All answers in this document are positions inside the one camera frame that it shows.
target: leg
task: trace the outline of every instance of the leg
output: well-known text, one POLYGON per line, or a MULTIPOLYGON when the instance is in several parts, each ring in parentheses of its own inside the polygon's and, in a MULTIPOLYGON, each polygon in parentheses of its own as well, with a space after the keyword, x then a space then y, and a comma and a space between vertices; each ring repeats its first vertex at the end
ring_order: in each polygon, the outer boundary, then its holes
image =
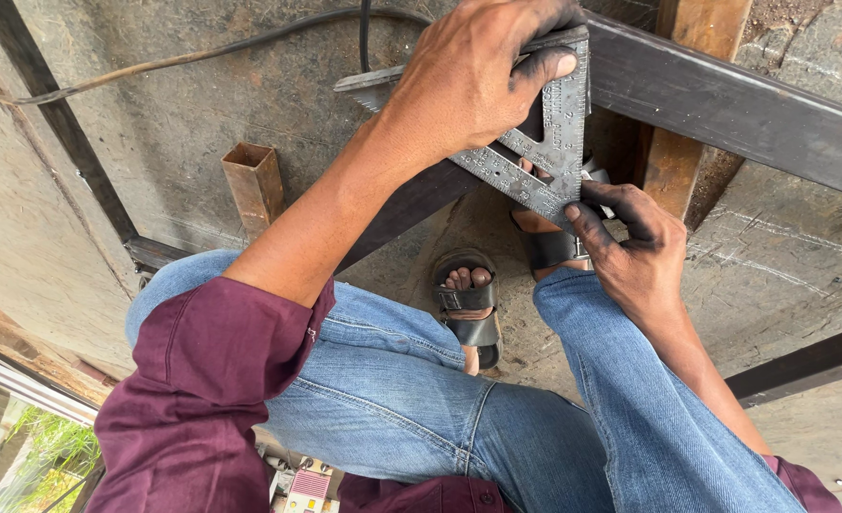
POLYGON ((214 249, 181 258, 159 269, 152 281, 139 291, 126 312, 124 333, 130 349, 135 347, 142 321, 154 307, 221 275, 239 255, 240 251, 235 249, 214 249))
POLYGON ((534 302, 593 413, 618 511, 803 511, 658 359, 594 273, 562 267, 534 302))
MULTIPOLYGON (((127 314, 131 345, 155 306, 220 275, 237 253, 158 271, 127 314)), ((462 373, 459 342, 426 312, 347 284, 335 295, 301 375, 266 402, 265 427, 284 446, 402 482, 491 479, 519 511, 611 510, 603 449, 582 409, 547 390, 462 373)))

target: person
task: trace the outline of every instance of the person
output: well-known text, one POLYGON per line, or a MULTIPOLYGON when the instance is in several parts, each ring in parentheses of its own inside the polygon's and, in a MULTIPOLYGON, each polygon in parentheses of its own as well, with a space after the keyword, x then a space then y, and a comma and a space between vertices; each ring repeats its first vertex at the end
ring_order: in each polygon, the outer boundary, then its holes
MULTIPOLYGON (((594 272, 531 261, 533 301, 587 409, 476 375, 481 330, 460 336, 333 282, 397 187, 491 143, 574 70, 564 47, 514 63, 526 41, 582 21, 571 0, 464 0, 424 31, 382 111, 262 236, 160 270, 127 316, 137 370, 97 417, 107 474, 87 510, 268 511, 250 429, 260 423, 348 473, 343 512, 840 510, 810 471, 771 456, 718 375, 679 297, 685 228, 635 187, 583 185, 627 223, 621 243, 592 208, 566 208, 594 272)), ((559 230, 512 216, 523 234, 559 230)), ((496 280, 480 257, 453 255, 434 291, 474 299, 464 294, 496 280), (448 268, 462 258, 483 264, 448 268)), ((453 307, 450 320, 484 328, 494 309, 453 307)))

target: concrete floor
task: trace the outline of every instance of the concrete floor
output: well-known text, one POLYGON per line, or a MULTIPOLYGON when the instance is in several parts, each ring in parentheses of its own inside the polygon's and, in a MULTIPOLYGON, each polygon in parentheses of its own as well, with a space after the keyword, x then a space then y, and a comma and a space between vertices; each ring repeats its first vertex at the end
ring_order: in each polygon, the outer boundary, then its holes
MULTIPOLYGON (((16 3, 62 85, 351 5, 16 3)), ((454 3, 409 6, 437 17, 454 3)), ((653 0, 584 4, 653 27, 653 0)), ((418 30, 374 21, 373 67, 405 62, 418 30)), ((336 80, 358 70, 356 34, 355 21, 329 24, 239 55, 133 77, 70 103, 143 235, 191 251, 243 247, 219 158, 241 140, 274 146, 288 200, 295 200, 367 118, 332 92, 336 80)), ((742 47, 738 63, 842 101, 842 0, 804 29, 763 31, 742 47)), ((25 96, 1 51, 0 87, 25 96)), ((589 119, 589 143, 612 176, 632 168, 637 128, 607 111, 589 119)), ((841 193, 747 163, 690 244, 684 297, 723 375, 842 331, 841 193)), ((531 305, 534 283, 499 193, 481 187, 338 278, 434 311, 429 263, 466 246, 486 251, 498 268, 506 352, 490 375, 577 400, 558 338, 531 305)), ((123 377, 133 363, 121 322, 134 292, 131 262, 38 112, 0 107, 0 315, 23 338, 52 348, 60 367, 50 367, 50 377, 71 372, 77 357, 123 377)), ((17 345, 1 347, 15 357, 17 345)), ((842 500, 834 483, 842 479, 842 382, 751 414, 779 454, 812 468, 842 500)))

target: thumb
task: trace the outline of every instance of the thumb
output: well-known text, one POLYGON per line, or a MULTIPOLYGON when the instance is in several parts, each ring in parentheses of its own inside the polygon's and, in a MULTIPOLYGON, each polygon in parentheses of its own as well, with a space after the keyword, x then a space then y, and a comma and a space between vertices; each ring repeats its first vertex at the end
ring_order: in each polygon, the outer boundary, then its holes
POLYGON ((545 84, 574 72, 579 60, 569 47, 542 48, 529 54, 509 74, 509 90, 530 105, 545 84))
POLYGON ((601 259, 609 251, 620 247, 614 237, 604 227, 602 219, 588 206, 582 203, 568 204, 564 214, 574 225, 576 235, 593 258, 601 259))

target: knee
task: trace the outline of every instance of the knee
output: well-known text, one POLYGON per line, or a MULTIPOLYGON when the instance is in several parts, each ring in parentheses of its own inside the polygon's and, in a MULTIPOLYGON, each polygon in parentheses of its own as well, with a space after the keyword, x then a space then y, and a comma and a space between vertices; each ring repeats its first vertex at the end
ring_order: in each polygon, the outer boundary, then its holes
POLYGON ((181 258, 159 269, 126 312, 124 333, 130 349, 135 347, 139 327, 155 307, 220 276, 240 253, 239 249, 213 249, 181 258))

